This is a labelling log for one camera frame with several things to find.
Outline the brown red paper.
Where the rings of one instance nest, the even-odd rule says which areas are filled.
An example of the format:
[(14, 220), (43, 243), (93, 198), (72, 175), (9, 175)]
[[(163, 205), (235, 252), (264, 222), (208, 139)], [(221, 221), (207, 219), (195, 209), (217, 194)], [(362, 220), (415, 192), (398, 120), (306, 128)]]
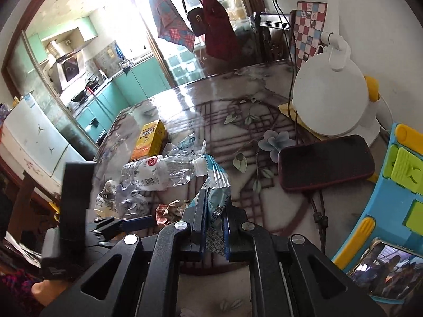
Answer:
[(168, 205), (158, 205), (155, 209), (155, 219), (158, 227), (163, 228), (181, 220), (185, 209), (190, 203), (190, 201), (175, 200)]

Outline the white grey paper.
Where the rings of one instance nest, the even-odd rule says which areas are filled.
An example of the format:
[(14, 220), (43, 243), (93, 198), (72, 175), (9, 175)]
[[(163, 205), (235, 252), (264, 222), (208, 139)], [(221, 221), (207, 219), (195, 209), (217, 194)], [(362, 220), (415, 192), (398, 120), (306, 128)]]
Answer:
[(116, 212), (119, 218), (132, 219), (151, 214), (152, 198), (135, 184), (116, 188)]

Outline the blue white snack packet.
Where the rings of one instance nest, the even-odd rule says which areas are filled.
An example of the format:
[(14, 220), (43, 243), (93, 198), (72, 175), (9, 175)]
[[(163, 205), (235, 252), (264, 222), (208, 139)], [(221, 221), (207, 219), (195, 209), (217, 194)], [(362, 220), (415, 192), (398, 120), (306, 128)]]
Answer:
[(206, 249), (211, 253), (224, 255), (221, 216), (230, 203), (229, 176), (210, 155), (195, 155), (192, 162), (195, 176), (206, 176), (201, 186), (201, 189), (206, 191)]

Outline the teal kitchen cabinets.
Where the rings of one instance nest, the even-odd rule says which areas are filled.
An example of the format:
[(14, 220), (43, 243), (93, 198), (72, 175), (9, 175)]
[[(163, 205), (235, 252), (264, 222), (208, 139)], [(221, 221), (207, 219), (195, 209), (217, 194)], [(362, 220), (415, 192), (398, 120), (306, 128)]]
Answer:
[(96, 142), (122, 110), (170, 88), (157, 59), (150, 56), (128, 72), (119, 71), (93, 93), (87, 93), (87, 100), (76, 109), (74, 117)]

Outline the crushed printed paper cup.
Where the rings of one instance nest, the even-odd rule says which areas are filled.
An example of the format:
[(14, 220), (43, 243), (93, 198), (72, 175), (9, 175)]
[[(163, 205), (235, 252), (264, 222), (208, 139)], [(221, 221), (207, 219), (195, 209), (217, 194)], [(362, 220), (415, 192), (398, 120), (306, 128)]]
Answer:
[(108, 180), (101, 192), (98, 193), (94, 212), (101, 218), (118, 217), (116, 211), (116, 189), (118, 184), (116, 181)]

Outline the crushed clear plastic bottle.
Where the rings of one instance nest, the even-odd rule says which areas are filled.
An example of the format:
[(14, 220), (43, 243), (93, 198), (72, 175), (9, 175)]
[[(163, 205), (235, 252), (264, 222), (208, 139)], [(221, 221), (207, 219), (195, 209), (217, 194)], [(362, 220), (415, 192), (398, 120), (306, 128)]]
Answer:
[(121, 184), (124, 188), (134, 185), (143, 191), (165, 191), (205, 175), (207, 164), (202, 155), (156, 155), (126, 164), (121, 171)]

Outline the crumpled clear blue bottle label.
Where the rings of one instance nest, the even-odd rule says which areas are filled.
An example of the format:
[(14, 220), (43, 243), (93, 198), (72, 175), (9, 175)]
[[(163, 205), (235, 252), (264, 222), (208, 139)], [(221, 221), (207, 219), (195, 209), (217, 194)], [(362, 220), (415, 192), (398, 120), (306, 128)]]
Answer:
[(206, 153), (206, 141), (203, 140), (202, 142), (199, 138), (194, 134), (191, 133), (186, 136), (182, 141), (178, 144), (167, 143), (163, 149), (163, 156), (170, 157), (170, 156), (200, 156)]

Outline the orange yellow carton box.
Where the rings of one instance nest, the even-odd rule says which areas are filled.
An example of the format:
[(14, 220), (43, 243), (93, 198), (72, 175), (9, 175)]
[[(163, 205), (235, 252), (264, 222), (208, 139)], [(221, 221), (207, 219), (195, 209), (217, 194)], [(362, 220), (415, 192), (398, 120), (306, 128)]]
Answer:
[(131, 154), (130, 161), (133, 162), (159, 155), (166, 134), (165, 126), (160, 119), (144, 124)]

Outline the red cased smartphone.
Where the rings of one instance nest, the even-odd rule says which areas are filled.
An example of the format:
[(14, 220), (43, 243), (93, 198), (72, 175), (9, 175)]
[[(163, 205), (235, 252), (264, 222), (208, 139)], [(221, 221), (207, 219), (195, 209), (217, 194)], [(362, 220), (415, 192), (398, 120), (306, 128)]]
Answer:
[(286, 147), (278, 155), (280, 186), (287, 192), (367, 179), (374, 171), (371, 151), (356, 134)]

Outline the white refrigerator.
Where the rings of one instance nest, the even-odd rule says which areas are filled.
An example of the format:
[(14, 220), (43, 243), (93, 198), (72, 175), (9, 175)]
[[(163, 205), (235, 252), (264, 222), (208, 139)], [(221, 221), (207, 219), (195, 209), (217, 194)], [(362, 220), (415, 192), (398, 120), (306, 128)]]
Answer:
[(61, 193), (65, 165), (85, 159), (60, 134), (32, 94), (25, 95), (6, 117), (1, 143), (45, 190)]

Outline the blue yellow toy stand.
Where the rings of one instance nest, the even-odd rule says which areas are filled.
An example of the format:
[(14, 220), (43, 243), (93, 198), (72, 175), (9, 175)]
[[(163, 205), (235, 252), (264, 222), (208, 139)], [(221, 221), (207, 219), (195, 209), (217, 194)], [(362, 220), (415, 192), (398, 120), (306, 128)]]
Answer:
[(374, 191), (332, 261), (382, 304), (404, 304), (422, 282), (422, 133), (393, 125)]

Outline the white range hood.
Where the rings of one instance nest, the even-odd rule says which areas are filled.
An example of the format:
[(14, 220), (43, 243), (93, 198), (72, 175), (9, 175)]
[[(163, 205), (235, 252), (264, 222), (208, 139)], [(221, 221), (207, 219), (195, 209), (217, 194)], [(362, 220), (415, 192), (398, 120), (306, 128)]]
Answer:
[(58, 95), (85, 73), (82, 51), (96, 37), (96, 33), (83, 35), (78, 27), (42, 40), (49, 59), (54, 58), (44, 70)]

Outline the dark red hanging garment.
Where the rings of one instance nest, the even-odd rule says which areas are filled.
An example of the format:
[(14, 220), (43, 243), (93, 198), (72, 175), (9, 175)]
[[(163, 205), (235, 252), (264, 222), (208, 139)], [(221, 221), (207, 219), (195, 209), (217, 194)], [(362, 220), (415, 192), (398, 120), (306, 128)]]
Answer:
[(206, 53), (226, 62), (239, 56), (239, 42), (225, 8), (218, 0), (202, 0), (202, 4), (206, 23)]

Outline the white desk lamp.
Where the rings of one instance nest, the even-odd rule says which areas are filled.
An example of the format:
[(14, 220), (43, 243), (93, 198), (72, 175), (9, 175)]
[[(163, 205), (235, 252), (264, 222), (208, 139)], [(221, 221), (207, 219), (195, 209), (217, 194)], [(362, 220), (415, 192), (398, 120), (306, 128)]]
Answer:
[(319, 137), (359, 135), (368, 146), (380, 133), (377, 103), (369, 99), (364, 74), (351, 60), (351, 48), (339, 34), (340, 0), (328, 0), (320, 54), (301, 64), (292, 103), (302, 123)]

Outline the plaid umbrella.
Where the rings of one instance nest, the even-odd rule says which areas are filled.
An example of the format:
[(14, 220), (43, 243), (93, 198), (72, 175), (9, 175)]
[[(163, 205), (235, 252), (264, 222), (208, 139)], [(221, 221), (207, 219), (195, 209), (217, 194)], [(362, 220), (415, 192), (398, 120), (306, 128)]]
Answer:
[(171, 0), (148, 0), (158, 37), (194, 51), (196, 36), (186, 25)]

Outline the black handbag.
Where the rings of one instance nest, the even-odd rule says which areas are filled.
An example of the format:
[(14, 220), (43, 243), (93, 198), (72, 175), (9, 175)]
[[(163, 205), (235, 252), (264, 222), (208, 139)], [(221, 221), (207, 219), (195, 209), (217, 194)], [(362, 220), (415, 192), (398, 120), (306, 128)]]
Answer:
[(204, 10), (202, 8), (202, 0), (198, 0), (201, 4), (201, 7), (196, 7), (190, 11), (187, 10), (185, 0), (181, 0), (183, 4), (183, 10), (186, 13), (188, 21), (191, 25), (191, 29), (195, 37), (202, 36), (206, 33), (206, 22), (204, 19)]

